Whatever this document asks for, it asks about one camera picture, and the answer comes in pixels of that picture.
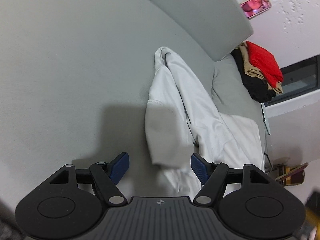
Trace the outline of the grey sofa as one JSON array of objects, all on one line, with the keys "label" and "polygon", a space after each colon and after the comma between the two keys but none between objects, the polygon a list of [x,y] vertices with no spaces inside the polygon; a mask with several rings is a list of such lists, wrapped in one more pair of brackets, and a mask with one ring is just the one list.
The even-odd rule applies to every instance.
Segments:
[{"label": "grey sofa", "polygon": [[149,0],[1,0],[1,204],[13,210],[64,164],[123,151],[125,196],[174,194],[144,133],[162,46],[211,90],[217,63]]}]

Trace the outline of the tan folded garment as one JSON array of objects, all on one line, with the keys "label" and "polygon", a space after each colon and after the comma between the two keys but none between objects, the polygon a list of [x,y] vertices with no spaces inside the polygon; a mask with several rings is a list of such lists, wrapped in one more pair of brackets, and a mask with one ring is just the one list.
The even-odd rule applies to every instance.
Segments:
[{"label": "tan folded garment", "polygon": [[261,70],[253,65],[251,65],[251,63],[249,62],[249,54],[248,54],[248,50],[247,50],[247,45],[245,43],[240,44],[240,46],[238,46],[238,48],[241,51],[242,54],[242,58],[244,61],[244,71],[245,74],[247,76],[250,77],[257,77],[260,80],[263,80],[266,82],[267,84],[267,88],[268,90],[274,90],[276,94],[283,94],[283,89],[281,86],[281,82],[277,82],[276,83],[276,87],[273,88],[268,81],[265,79],[263,73],[261,72]]}]

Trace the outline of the red folded garment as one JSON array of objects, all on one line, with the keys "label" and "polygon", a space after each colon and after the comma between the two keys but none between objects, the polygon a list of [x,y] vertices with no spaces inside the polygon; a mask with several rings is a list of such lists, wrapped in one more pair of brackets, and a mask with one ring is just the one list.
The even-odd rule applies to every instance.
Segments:
[{"label": "red folded garment", "polygon": [[250,41],[246,41],[246,45],[250,64],[261,71],[272,88],[276,88],[284,78],[274,56],[263,47]]}]

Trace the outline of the white t-shirt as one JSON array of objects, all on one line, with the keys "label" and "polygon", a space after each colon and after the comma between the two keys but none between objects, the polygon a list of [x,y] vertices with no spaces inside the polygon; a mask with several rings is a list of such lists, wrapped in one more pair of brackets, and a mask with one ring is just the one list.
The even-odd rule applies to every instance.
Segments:
[{"label": "white t-shirt", "polygon": [[191,169],[193,153],[230,168],[265,168],[256,122],[220,113],[191,68],[167,47],[155,52],[145,135],[151,161],[161,168],[175,196],[195,198],[202,187]]}]

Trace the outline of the black folded garment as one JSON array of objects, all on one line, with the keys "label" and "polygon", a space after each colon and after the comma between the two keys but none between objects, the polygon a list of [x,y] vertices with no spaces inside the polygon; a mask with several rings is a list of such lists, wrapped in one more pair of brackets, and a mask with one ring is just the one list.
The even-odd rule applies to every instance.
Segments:
[{"label": "black folded garment", "polygon": [[245,73],[244,60],[239,48],[234,49],[231,52],[231,55],[236,62],[242,83],[254,101],[265,103],[270,102],[272,98],[276,97],[276,92],[272,89],[268,89],[266,80],[261,80],[258,77],[251,77]]}]

